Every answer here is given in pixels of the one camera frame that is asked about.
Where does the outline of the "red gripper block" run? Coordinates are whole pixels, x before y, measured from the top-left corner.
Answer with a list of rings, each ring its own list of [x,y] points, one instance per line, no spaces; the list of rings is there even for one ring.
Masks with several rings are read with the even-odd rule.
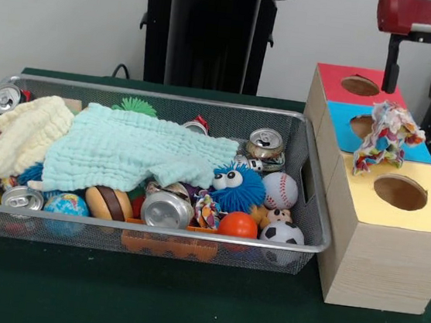
[[[398,56],[401,42],[407,40],[410,33],[431,34],[431,0],[378,0],[377,19],[378,29],[391,33],[381,89],[394,93],[400,70]]]

